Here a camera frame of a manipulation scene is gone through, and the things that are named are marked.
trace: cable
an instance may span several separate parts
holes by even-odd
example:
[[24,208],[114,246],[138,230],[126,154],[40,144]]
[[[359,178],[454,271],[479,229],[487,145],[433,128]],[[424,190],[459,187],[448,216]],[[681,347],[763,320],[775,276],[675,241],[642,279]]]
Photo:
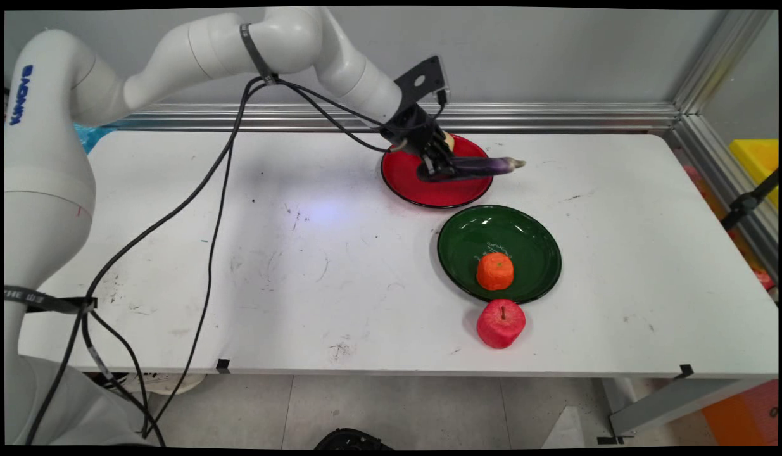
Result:
[[249,88],[252,87],[253,84],[256,82],[261,81],[261,77],[254,78],[253,80],[249,81],[247,83],[247,86],[245,86],[245,93],[246,95],[241,96],[241,104],[239,105],[239,112],[236,116],[236,121],[234,122],[234,130],[230,133],[230,138],[228,138],[228,144],[225,145],[225,148],[223,148],[222,153],[219,154],[217,160],[214,162],[214,164],[211,167],[211,170],[208,171],[207,174],[205,174],[205,178],[202,179],[202,182],[199,183],[199,187],[196,188],[196,190],[193,191],[193,193],[190,194],[183,202],[180,203],[179,206],[174,208],[173,211],[166,214],[161,219],[157,220],[157,222],[154,223],[154,225],[149,226],[144,232],[138,234],[135,239],[131,240],[130,243],[127,243],[127,245],[124,246],[118,253],[115,254],[112,258],[110,258],[109,262],[104,265],[103,268],[101,268],[101,271],[98,272],[98,275],[92,280],[92,283],[90,283],[89,289],[87,289],[87,298],[92,298],[92,294],[95,293],[95,289],[98,288],[98,284],[101,282],[101,278],[104,277],[104,275],[107,273],[107,271],[110,270],[110,268],[118,262],[121,257],[123,257],[128,251],[133,248],[133,246],[137,245],[140,241],[142,241],[146,236],[149,236],[151,232],[155,231],[157,228],[160,228],[165,222],[168,222],[168,220],[171,220],[172,217],[176,216],[180,211],[183,210],[190,202],[196,198],[197,194],[202,191],[203,188],[205,188],[205,184],[208,183],[208,180],[211,179],[211,176],[213,176],[213,173],[216,172],[217,168],[222,162],[222,159],[225,158],[225,155],[228,153],[229,148],[232,146],[232,142],[234,142],[234,139],[236,138],[236,134],[238,133],[239,125],[241,124],[241,116],[244,115],[244,107],[249,99],[250,96],[252,96],[253,93],[256,93],[258,90],[261,89],[261,87],[266,87],[264,84],[261,86],[256,87],[253,92],[248,92]]
[[324,109],[322,109],[320,107],[320,104],[315,103],[315,100],[312,100],[312,98],[310,98],[309,95],[306,95],[306,93],[302,92],[299,89],[295,89],[295,87],[293,87],[291,85],[287,85],[287,84],[283,84],[283,85],[285,85],[285,86],[289,87],[290,89],[294,90],[295,93],[298,93],[298,95],[303,96],[306,99],[306,101],[309,102],[310,105],[315,107],[315,109],[318,110],[322,115],[324,115],[324,117],[327,118],[328,121],[332,122],[332,124],[335,124],[335,127],[339,128],[339,130],[341,132],[344,132],[349,138],[354,139],[354,141],[359,142],[360,144],[362,144],[363,146],[365,146],[367,148],[370,148],[371,150],[376,150],[377,152],[380,152],[380,153],[387,153],[388,152],[387,148],[380,148],[380,147],[368,144],[367,142],[362,141],[362,139],[357,138],[356,136],[354,136],[354,133],[350,132],[349,130],[346,130],[345,127],[343,127],[332,116],[328,115],[328,113]]
[[[250,90],[250,88],[252,87],[252,84],[254,84],[254,83],[258,82],[258,81],[261,81],[261,78],[255,78],[254,80],[249,81],[249,83],[245,87],[245,91],[243,93],[243,97],[241,98],[241,103],[240,103],[240,106],[239,106],[239,112],[237,114],[236,121],[234,122],[234,128],[232,128],[232,132],[231,132],[230,138],[228,139],[228,144],[225,145],[225,148],[222,150],[222,153],[220,153],[219,158],[217,158],[217,161],[214,163],[214,165],[212,165],[211,170],[208,171],[208,174],[205,176],[203,181],[200,182],[199,187],[197,187],[196,190],[194,190],[194,192],[191,193],[191,195],[188,197],[188,199],[186,199],[185,201],[182,202],[182,204],[177,206],[177,208],[174,211],[171,211],[171,213],[167,214],[165,217],[160,219],[154,225],[150,226],[150,228],[148,228],[147,230],[142,232],[138,237],[136,237],[130,243],[128,243],[127,246],[124,246],[124,248],[121,251],[119,251],[118,254],[113,256],[112,259],[110,259],[110,261],[107,263],[107,265],[105,265],[104,268],[102,268],[101,271],[99,271],[98,276],[96,276],[95,280],[93,280],[93,284],[99,283],[99,281],[104,276],[104,274],[106,274],[106,272],[109,270],[109,268],[115,262],[117,262],[122,257],[122,255],[125,252],[129,251],[133,246],[136,245],[136,243],[138,243],[140,240],[144,239],[146,236],[148,236],[148,234],[150,234],[151,232],[155,231],[163,223],[167,222],[168,219],[170,219],[171,217],[173,217],[174,215],[179,213],[180,210],[185,208],[186,205],[188,205],[191,202],[191,200],[193,200],[194,197],[196,197],[196,195],[199,194],[200,191],[202,191],[202,189],[205,187],[205,184],[211,178],[212,174],[214,174],[216,169],[219,167],[221,159],[225,158],[225,155],[227,155],[228,156],[228,165],[227,165],[227,170],[226,170],[226,173],[225,173],[225,182],[223,184],[223,197],[224,197],[225,188],[227,187],[227,180],[228,180],[229,170],[230,170],[230,153],[232,152],[232,142],[234,142],[234,139],[237,136],[239,127],[241,126],[241,118],[244,115],[244,108],[246,106],[246,102],[249,100],[249,98],[253,94],[258,92],[258,90],[263,89],[263,87],[266,87],[266,84],[261,84],[260,86],[256,87],[255,89]],[[212,257],[213,249],[214,249],[214,247],[216,245],[216,237],[217,237],[217,233],[218,233],[218,223],[219,222],[220,222],[220,218],[219,218],[219,220],[217,220],[217,230],[214,233],[214,242],[211,244],[211,257]],[[157,414],[157,418],[153,419],[153,418],[150,418],[150,416],[149,416],[148,419],[151,419],[151,427],[148,428],[148,429],[145,429],[144,432],[142,432],[142,436],[144,438],[147,438],[147,436],[151,432],[151,430],[154,429],[155,431],[158,431],[158,429],[156,427],[157,421],[159,421],[160,417],[162,417],[163,412],[165,411],[165,408],[171,402],[171,399],[176,394],[177,390],[179,389],[180,385],[182,384],[183,380],[185,379],[185,376],[188,373],[188,369],[190,369],[191,360],[193,360],[193,357],[194,357],[194,351],[196,350],[197,341],[199,341],[199,334],[200,334],[200,331],[202,329],[202,325],[205,322],[205,314],[206,314],[206,310],[208,309],[208,302],[210,300],[210,289],[211,289],[211,283],[210,283],[210,281],[208,281],[208,292],[206,292],[205,305],[203,306],[203,312],[202,312],[202,315],[201,315],[200,320],[199,320],[199,325],[197,326],[196,335],[194,336],[194,343],[191,346],[191,354],[189,355],[188,362],[186,363],[186,368],[183,370],[183,373],[180,376],[179,381],[177,381],[177,386],[174,388],[174,391],[168,397],[168,399],[166,400],[165,404],[160,409],[160,412]],[[91,292],[94,292],[94,288],[92,286],[87,291],[87,294],[90,294]],[[127,347],[127,351],[130,353],[130,355],[132,356],[133,361],[134,361],[135,360],[135,355],[134,355],[133,349],[131,349],[131,347],[128,346],[128,344],[124,344],[124,345]],[[96,361],[96,364],[98,364],[99,367],[103,366],[102,371],[106,370],[106,367],[104,366],[103,362],[101,361],[101,359],[98,356],[93,356],[93,360]],[[142,372],[141,372],[141,370],[140,370],[138,365],[136,365],[136,373],[142,379]],[[124,395],[129,395],[127,390],[125,390],[124,387],[122,387],[121,384],[119,384],[118,381],[115,380],[115,378],[113,378],[110,381],[112,381],[113,386],[115,386],[115,388],[118,389],[119,392],[123,393]],[[144,410],[144,409],[141,409],[141,410],[142,410],[142,412],[144,412],[144,415],[148,413],[148,410]]]
[[44,401],[41,404],[41,407],[39,407],[39,411],[34,418],[34,424],[31,425],[31,429],[28,431],[28,436],[25,438],[26,445],[31,445],[34,443],[35,434],[39,430],[41,419],[44,417],[44,413],[47,412],[47,407],[49,407],[50,402],[53,400],[56,389],[58,389],[58,384],[61,383],[61,378],[64,376],[64,370],[67,369],[67,363],[70,361],[70,354],[73,352],[73,344],[75,343],[75,337],[79,333],[79,323],[81,323],[81,318],[83,316],[84,307],[79,309],[78,314],[75,314],[75,322],[73,323],[73,330],[70,332],[70,340],[67,341],[67,349],[64,350],[64,358],[61,360],[61,364],[58,366],[58,371],[56,372],[56,376],[53,379],[53,383],[50,384],[50,388],[47,390],[47,396],[44,396]]
[[[199,318],[199,325],[197,326],[196,335],[194,335],[194,341],[193,341],[193,344],[191,345],[191,352],[190,352],[190,355],[188,357],[188,362],[186,363],[186,367],[183,370],[182,375],[180,375],[180,379],[179,379],[179,381],[177,381],[177,386],[174,388],[174,391],[171,392],[171,395],[168,396],[168,399],[166,400],[165,404],[162,406],[162,408],[160,408],[160,412],[157,414],[157,418],[152,418],[151,414],[150,414],[150,412],[148,410],[148,399],[146,398],[146,395],[145,395],[144,379],[142,378],[142,372],[141,372],[140,366],[139,366],[139,364],[137,362],[137,357],[135,356],[134,350],[131,348],[129,343],[127,343],[127,341],[124,340],[124,338],[121,335],[119,335],[118,332],[116,332],[111,326],[109,326],[109,324],[107,324],[104,320],[102,320],[102,318],[100,318],[98,314],[96,314],[95,312],[92,313],[93,317],[95,317],[96,320],[98,320],[98,322],[102,326],[104,326],[105,329],[109,330],[109,332],[112,335],[114,335],[116,338],[118,338],[118,340],[121,341],[121,343],[124,345],[125,349],[127,349],[127,351],[129,352],[129,354],[130,354],[130,356],[132,358],[132,361],[135,364],[136,373],[139,376],[140,386],[141,386],[142,392],[144,393],[144,403],[145,403],[145,405],[141,404],[137,399],[135,399],[135,397],[132,396],[118,382],[117,379],[115,379],[115,377],[112,375],[112,373],[109,372],[109,370],[106,368],[104,363],[101,361],[101,358],[99,357],[98,353],[95,351],[95,348],[94,348],[94,346],[92,344],[92,340],[90,340],[89,332],[87,332],[87,318],[89,318],[89,315],[84,314],[84,309],[81,308],[81,309],[79,309],[78,315],[76,315],[76,321],[75,321],[74,326],[73,326],[72,334],[70,335],[70,340],[67,343],[67,349],[66,349],[66,352],[65,352],[64,359],[61,362],[61,365],[60,365],[59,370],[57,372],[57,375],[56,375],[56,377],[54,379],[54,382],[50,386],[50,389],[48,391],[48,395],[46,396],[46,399],[44,399],[42,407],[40,408],[39,412],[37,413],[37,416],[34,419],[34,426],[32,426],[31,431],[28,434],[28,439],[26,440],[26,444],[29,445],[30,443],[32,443],[32,440],[34,439],[35,433],[38,430],[39,424],[41,423],[41,419],[44,417],[44,413],[46,412],[47,407],[49,407],[49,404],[52,401],[53,396],[55,395],[56,389],[58,389],[58,384],[61,382],[61,378],[63,377],[64,371],[66,370],[67,362],[70,359],[70,354],[72,354],[72,346],[73,346],[73,344],[75,342],[75,337],[78,335],[79,323],[81,323],[82,335],[84,336],[84,343],[87,344],[87,348],[89,349],[90,354],[93,357],[93,360],[96,361],[96,364],[98,365],[98,367],[101,368],[102,372],[104,372],[105,376],[107,376],[108,380],[113,384],[113,386],[122,395],[126,396],[130,401],[132,401],[133,404],[135,404],[136,407],[138,407],[141,410],[142,413],[144,413],[145,421],[144,421],[144,430],[142,430],[142,436],[144,438],[147,438],[147,436],[151,432],[151,430],[154,430],[156,435],[157,435],[157,440],[160,442],[160,445],[162,447],[165,447],[165,442],[164,442],[164,440],[162,438],[162,435],[160,433],[160,429],[157,426],[157,421],[159,421],[160,417],[162,417],[163,413],[165,412],[166,407],[168,407],[168,404],[171,402],[173,397],[176,395],[177,390],[179,390],[179,387],[182,384],[183,380],[185,380],[185,377],[186,377],[186,375],[188,373],[188,369],[190,369],[190,366],[191,366],[191,360],[193,360],[193,357],[194,357],[194,352],[196,351],[196,345],[197,345],[197,342],[199,341],[199,335],[200,335],[200,332],[202,330],[202,325],[205,322],[205,314],[206,314],[206,311],[208,311],[208,303],[209,303],[210,294],[211,294],[211,269],[212,269],[213,252],[214,252],[214,249],[215,249],[215,246],[216,246],[217,236],[219,234],[219,226],[220,226],[220,223],[221,223],[222,210],[223,210],[224,202],[225,202],[225,191],[227,189],[227,182],[228,182],[229,173],[230,173],[230,162],[231,162],[231,156],[232,156],[232,143],[234,142],[234,139],[237,136],[239,127],[241,126],[241,119],[243,118],[243,113],[244,113],[244,108],[246,106],[246,102],[249,100],[249,98],[253,94],[258,92],[258,90],[263,89],[263,87],[266,87],[266,84],[261,84],[260,86],[256,87],[252,91],[250,90],[251,87],[253,86],[253,84],[255,84],[255,83],[257,83],[257,82],[259,82],[261,80],[262,80],[262,78],[257,77],[257,78],[254,78],[253,80],[249,81],[246,84],[245,90],[244,90],[244,93],[243,93],[243,97],[241,98],[241,104],[239,106],[239,112],[238,112],[236,120],[234,122],[234,127],[232,128],[232,132],[231,132],[231,134],[230,134],[230,136],[228,138],[228,142],[225,145],[225,147],[223,148],[223,150],[220,153],[220,155],[218,156],[217,160],[211,166],[211,169],[205,175],[205,178],[203,178],[202,182],[200,182],[200,184],[197,186],[196,190],[194,190],[193,193],[190,194],[190,196],[188,196],[182,203],[180,203],[180,205],[177,206],[177,208],[174,208],[174,210],[172,210],[170,213],[166,214],[164,217],[162,217],[161,219],[157,220],[157,222],[155,222],[153,225],[149,226],[144,232],[142,232],[137,237],[135,237],[135,239],[131,240],[130,243],[127,243],[127,245],[125,245],[124,248],[122,248],[118,253],[116,253],[115,256],[110,258],[109,262],[107,262],[104,265],[104,267],[101,268],[101,270],[98,272],[98,275],[96,275],[96,277],[93,279],[92,283],[90,283],[89,289],[87,289],[86,300],[90,300],[92,298],[93,294],[95,293],[96,288],[98,288],[98,284],[99,284],[99,282],[101,282],[101,278],[104,277],[104,275],[107,273],[107,271],[109,271],[109,269],[115,263],[117,263],[118,260],[121,259],[121,257],[124,256],[124,254],[126,254],[128,251],[130,251],[131,248],[133,248],[135,245],[137,245],[141,240],[145,239],[145,237],[148,236],[148,234],[151,234],[151,232],[155,231],[157,228],[159,228],[160,226],[165,224],[165,222],[168,222],[168,220],[172,219],[174,216],[176,216],[178,213],[180,213],[180,211],[182,211],[183,208],[185,208],[188,204],[191,204],[191,202],[194,200],[194,198],[196,198],[197,194],[199,194],[200,191],[202,191],[203,188],[205,188],[205,185],[211,179],[211,176],[213,176],[213,174],[216,172],[217,168],[221,164],[222,159],[225,158],[225,155],[228,156],[228,161],[227,161],[226,169],[225,169],[225,180],[224,180],[223,187],[222,187],[222,194],[221,194],[221,200],[220,200],[219,214],[217,216],[217,224],[216,224],[216,227],[214,228],[213,240],[211,242],[211,251],[210,251],[210,254],[209,254],[209,257],[208,257],[208,288],[206,289],[205,305],[203,305],[202,315]],[[342,110],[344,110],[344,111],[346,111],[348,113],[352,113],[352,115],[356,115],[359,118],[362,118],[362,119],[364,119],[364,120],[366,120],[368,122],[372,122],[373,124],[377,124],[377,125],[379,125],[381,127],[388,127],[387,124],[384,124],[382,122],[377,122],[374,119],[369,118],[368,116],[362,115],[361,113],[358,113],[358,112],[356,112],[354,110],[351,110],[350,108],[348,108],[346,106],[342,106],[341,104],[339,104],[339,103],[337,103],[335,101],[332,101],[329,98],[326,98],[326,96],[322,96],[322,95],[318,94],[317,92],[314,92],[313,90],[307,89],[306,87],[303,87],[303,86],[300,86],[300,85],[297,85],[297,84],[287,83],[286,81],[283,81],[281,79],[277,79],[277,82],[279,84],[283,84],[285,86],[290,87],[290,89],[294,90],[299,95],[301,95],[302,98],[305,98],[313,107],[315,107],[315,109],[318,109],[318,111],[321,112],[321,114],[326,119],[328,119],[336,127],[338,127],[338,129],[341,130],[341,132],[344,132],[347,136],[349,136],[350,138],[354,139],[354,141],[359,142],[359,144],[362,144],[363,146],[365,146],[367,148],[370,148],[372,150],[376,150],[376,151],[379,151],[379,152],[382,152],[382,153],[387,152],[386,149],[378,148],[376,146],[368,144],[367,142],[362,141],[361,139],[359,139],[356,136],[354,136],[353,133],[348,132],[348,130],[346,128],[344,128],[341,124],[339,124],[338,121],[333,119],[332,116],[328,115],[328,113],[326,113],[326,111],[323,110],[319,106],[319,104],[317,104],[314,100],[312,100],[312,98],[310,98],[308,95],[306,95],[306,93],[303,93],[303,92],[309,92],[310,94],[312,94],[314,96],[317,96],[321,100],[324,100],[324,101],[332,104],[333,106],[338,107],[339,109],[342,109]],[[439,118],[439,116],[441,115],[441,113],[444,110],[444,106],[446,104],[446,95],[443,96],[444,94],[442,92],[443,91],[441,91],[439,93],[439,104],[440,104],[439,112],[437,112],[437,114],[434,116],[433,119]],[[394,127],[394,129],[396,129],[396,130],[414,130],[416,128],[420,128],[420,127],[423,127],[423,126],[425,126],[425,123],[417,125],[417,126],[413,126],[413,127]],[[146,429],[146,424],[147,424],[148,421],[151,421],[151,427]]]
[[[127,352],[129,352],[129,355],[132,357],[132,363],[135,364],[135,372],[138,372],[138,380],[140,381],[140,393],[142,394],[142,407],[144,409],[148,410],[148,397],[146,395],[146,382],[144,381],[144,378],[142,378],[142,370],[140,370],[140,364],[137,362],[137,356],[135,356],[135,350],[132,349],[131,345],[127,342],[125,338],[121,334],[119,334],[118,331],[116,331],[112,326],[110,326],[109,323],[105,322],[103,318],[101,318],[98,315],[98,312],[92,311],[90,312],[92,316],[98,321],[98,323],[101,324],[107,331],[109,331],[115,338],[123,344],[124,347],[127,347]],[[143,415],[144,418],[142,418],[142,429],[140,430],[140,433],[146,432],[146,427],[148,427],[148,414]]]
[[157,418],[154,421],[154,424],[157,423],[157,421],[160,420],[160,416],[163,415],[165,412],[165,408],[168,407],[168,404],[170,404],[171,399],[174,399],[174,396],[177,395],[177,391],[179,391],[180,386],[182,386],[182,381],[185,380],[186,375],[188,375],[188,368],[191,366],[191,360],[194,358],[194,350],[196,350],[196,343],[199,341],[199,333],[202,330],[202,323],[205,321],[205,313],[208,311],[208,302],[211,300],[211,277],[212,277],[212,269],[213,269],[213,251],[216,249],[217,246],[217,236],[219,236],[219,226],[222,222],[222,210],[225,208],[225,192],[228,187],[228,178],[230,176],[230,161],[232,158],[232,153],[234,152],[234,148],[230,148],[228,152],[228,162],[225,168],[225,180],[222,182],[222,196],[219,201],[219,213],[217,215],[217,225],[213,229],[213,238],[211,239],[211,251],[208,254],[208,288],[205,291],[205,305],[202,307],[202,315],[199,318],[199,326],[197,326],[196,334],[194,335],[194,343],[191,344],[191,352],[188,354],[188,362],[186,363],[186,368],[182,371],[182,375],[180,375],[180,380],[177,381],[177,385],[174,386],[174,390],[171,392],[171,395],[168,396],[168,399],[165,400],[165,404],[163,404],[162,408],[160,408],[160,411],[157,413]]
[[148,412],[148,409],[144,408],[140,401],[138,401],[135,396],[132,396],[129,391],[127,391],[121,384],[118,382],[118,380],[115,379],[115,376],[112,375],[112,372],[107,370],[104,363],[101,361],[101,357],[98,356],[98,352],[95,351],[95,346],[92,344],[92,340],[89,337],[89,328],[87,328],[87,321],[89,320],[89,314],[84,315],[83,318],[81,318],[81,336],[84,337],[84,344],[87,346],[87,350],[90,352],[90,355],[92,355],[93,360],[96,361],[96,364],[99,366],[103,366],[101,368],[101,372],[104,374],[104,376],[109,380],[114,387],[118,389],[119,392],[121,392],[127,399],[129,399],[133,404],[135,404],[136,407],[138,407],[141,412],[144,414],[145,418],[149,421],[153,422],[154,427],[154,433],[157,435],[157,441],[160,444],[160,447],[165,448],[165,441],[163,440],[163,434],[160,433],[160,427],[157,426],[157,423],[154,422],[154,419],[151,418],[151,414]]
[[[427,122],[422,122],[422,123],[420,123],[418,125],[414,125],[413,127],[396,127],[396,126],[391,126],[391,125],[388,125],[386,123],[380,122],[378,120],[374,120],[373,118],[370,118],[370,117],[368,117],[366,115],[362,115],[361,113],[356,112],[355,110],[352,110],[352,109],[348,108],[347,106],[343,106],[342,104],[339,104],[338,102],[333,101],[333,100],[327,98],[326,96],[323,96],[323,95],[319,94],[318,92],[315,92],[312,89],[307,89],[307,87],[303,87],[302,85],[294,84],[294,83],[282,80],[281,78],[275,78],[275,83],[282,84],[282,86],[285,85],[287,87],[292,87],[292,89],[297,89],[296,92],[298,92],[298,90],[302,90],[304,92],[310,93],[310,94],[312,94],[314,96],[317,96],[322,101],[326,101],[330,105],[338,107],[339,109],[344,110],[347,113],[351,113],[351,115],[356,115],[357,117],[359,117],[359,118],[361,118],[361,119],[363,119],[365,121],[371,122],[372,124],[377,124],[380,127],[388,128],[390,130],[416,130],[417,128],[422,128],[422,127],[425,127],[427,125]],[[444,106],[446,105],[446,93],[445,93],[444,89],[439,90],[439,92],[437,92],[437,98],[439,99],[440,109],[439,109],[439,113],[437,113],[437,115],[433,116],[433,120],[439,118],[439,116],[441,115],[441,113],[444,110]]]
[[[239,106],[239,112],[238,112],[238,115],[237,115],[237,118],[236,118],[236,122],[234,122],[234,129],[232,130],[230,138],[228,139],[227,144],[223,148],[223,150],[220,153],[220,155],[218,156],[217,160],[212,165],[211,170],[208,171],[208,173],[205,175],[205,178],[202,180],[202,182],[200,182],[199,187],[197,187],[196,190],[194,190],[193,193],[191,193],[190,196],[188,196],[188,198],[186,198],[182,202],[182,204],[177,206],[177,208],[175,210],[173,210],[170,213],[166,214],[162,219],[157,220],[157,222],[154,225],[148,227],[147,230],[142,232],[138,237],[133,239],[130,243],[127,243],[127,245],[125,245],[124,248],[121,249],[121,251],[119,251],[117,254],[115,254],[115,256],[113,256],[109,260],[109,262],[107,262],[107,264],[104,265],[104,267],[101,269],[101,271],[98,272],[98,275],[96,275],[95,280],[93,280],[92,284],[90,284],[89,289],[87,290],[86,298],[85,298],[86,301],[89,301],[92,298],[92,295],[95,293],[95,289],[98,288],[98,283],[101,282],[101,278],[104,277],[104,275],[112,267],[112,265],[114,265],[121,257],[123,257],[123,255],[126,254],[131,248],[133,248],[133,246],[135,246],[137,243],[139,243],[141,240],[143,240],[146,236],[148,236],[148,234],[151,234],[151,232],[155,231],[157,228],[159,228],[165,222],[168,222],[168,220],[170,220],[172,217],[176,216],[180,211],[183,210],[183,208],[185,208],[188,204],[190,204],[190,202],[194,198],[196,198],[197,194],[199,194],[199,192],[202,191],[203,188],[205,188],[205,185],[208,183],[208,180],[211,179],[211,176],[213,176],[214,172],[217,170],[217,168],[221,164],[222,159],[225,158],[225,155],[228,153],[228,150],[230,150],[231,147],[232,147],[232,142],[234,141],[234,138],[236,137],[236,134],[238,133],[238,128],[239,128],[239,126],[241,124],[241,117],[244,115],[244,108],[246,106],[247,100],[249,100],[249,98],[254,93],[258,92],[258,90],[260,90],[262,87],[266,86],[265,84],[261,84],[260,86],[256,87],[252,91],[249,90],[253,86],[253,84],[261,81],[261,79],[262,79],[261,77],[253,78],[253,80],[249,81],[246,84],[245,91],[243,93],[243,97],[241,98],[241,104]],[[137,357],[135,356],[135,353],[134,353],[133,349],[131,348],[131,346],[129,346],[129,344],[119,335],[118,332],[116,332],[114,329],[112,329],[109,326],[109,324],[107,324],[103,320],[101,320],[101,318],[98,317],[98,315],[95,315],[95,317],[96,317],[96,320],[99,321],[99,323],[104,325],[104,328],[107,328],[107,330],[110,330],[110,332],[113,335],[115,335],[115,337],[118,338],[118,340],[120,340],[124,344],[124,347],[127,349],[127,351],[129,352],[129,354],[132,357],[132,361],[135,363],[136,373],[139,376],[139,378],[141,379],[141,384],[142,384],[142,372],[140,370],[139,364],[137,363]],[[37,415],[34,418],[34,424],[31,426],[31,429],[28,432],[28,438],[26,438],[26,440],[25,440],[25,444],[26,445],[31,445],[32,442],[34,441],[34,436],[37,433],[37,430],[39,428],[39,425],[41,424],[42,419],[44,418],[44,413],[47,412],[47,408],[49,407],[50,402],[53,400],[53,396],[55,395],[56,390],[58,389],[58,385],[61,382],[61,378],[64,376],[64,371],[66,370],[67,363],[70,361],[70,354],[72,354],[73,344],[75,343],[75,338],[78,335],[79,323],[81,323],[82,320],[86,320],[86,318],[87,318],[87,316],[84,314],[84,308],[79,309],[79,312],[76,315],[75,322],[73,324],[73,330],[72,330],[72,333],[70,334],[70,339],[67,341],[67,348],[65,350],[64,358],[61,361],[61,364],[59,365],[59,369],[58,369],[58,372],[56,373],[56,376],[54,378],[53,383],[50,384],[50,388],[48,389],[47,396],[44,398],[44,401],[43,401],[39,411],[37,412]],[[96,358],[96,360],[98,361],[97,364],[98,364],[99,367],[103,366],[104,369],[106,369],[104,364],[101,362],[101,359],[98,357],[98,353],[94,352],[94,350],[91,350],[91,355],[93,355],[93,358]],[[121,386],[121,384],[118,383],[118,381],[111,375],[111,373],[110,373],[109,380],[111,382],[113,382],[113,386],[115,386],[115,388],[119,392],[121,392],[123,395],[127,396],[128,398],[132,398],[133,399],[134,404],[141,410],[142,413],[144,413],[144,415],[147,415],[146,416],[147,421],[148,421],[148,419],[151,419],[151,415],[148,412],[148,408],[142,406],[142,404],[140,404],[140,402],[138,402],[136,399],[134,399],[134,397],[131,396],[130,393],[123,386]],[[160,435],[159,428],[156,427],[156,421],[153,421],[153,423],[151,424],[151,428],[153,428],[156,431],[156,433],[158,434],[158,439],[161,441],[162,435]]]

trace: black object on floor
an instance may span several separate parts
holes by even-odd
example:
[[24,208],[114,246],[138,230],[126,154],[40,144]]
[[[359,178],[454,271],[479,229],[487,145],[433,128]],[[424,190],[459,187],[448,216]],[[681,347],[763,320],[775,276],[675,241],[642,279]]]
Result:
[[336,429],[315,447],[315,450],[367,450],[393,451],[378,438],[356,429]]
[[624,438],[596,438],[599,445],[624,445]]

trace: floor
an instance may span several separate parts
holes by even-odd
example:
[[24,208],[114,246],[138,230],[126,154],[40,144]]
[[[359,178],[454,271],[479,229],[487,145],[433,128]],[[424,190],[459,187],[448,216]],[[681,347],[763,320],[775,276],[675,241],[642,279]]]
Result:
[[[508,450],[541,448],[565,406],[578,410],[585,447],[610,436],[601,381],[586,378],[209,375],[173,399],[160,429],[170,447],[311,450],[356,428],[395,450]],[[715,441],[697,412],[622,447],[636,445]]]

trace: cable strap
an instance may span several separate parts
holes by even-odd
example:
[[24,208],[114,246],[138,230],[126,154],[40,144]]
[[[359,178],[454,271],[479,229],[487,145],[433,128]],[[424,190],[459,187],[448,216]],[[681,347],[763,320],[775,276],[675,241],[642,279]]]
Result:
[[23,286],[5,285],[5,300],[28,306],[28,312],[61,312],[61,314],[77,314],[79,308],[89,303],[84,312],[91,312],[98,307],[98,298],[87,299],[84,296],[75,298],[56,298],[34,289]]
[[249,34],[249,23],[241,24],[239,26],[239,33],[241,34],[241,40],[244,42],[244,47],[247,48],[247,54],[252,58],[255,69],[258,70],[258,74],[261,75],[264,84],[267,86],[275,86],[275,78],[277,78],[278,75],[270,70],[270,66],[261,57],[258,49],[255,48],[253,37]]

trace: red apple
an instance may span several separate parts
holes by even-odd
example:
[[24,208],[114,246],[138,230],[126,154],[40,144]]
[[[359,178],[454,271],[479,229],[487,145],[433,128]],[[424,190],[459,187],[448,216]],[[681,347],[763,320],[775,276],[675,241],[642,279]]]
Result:
[[510,300],[490,302],[478,317],[478,336],[492,348],[506,348],[526,327],[526,314]]

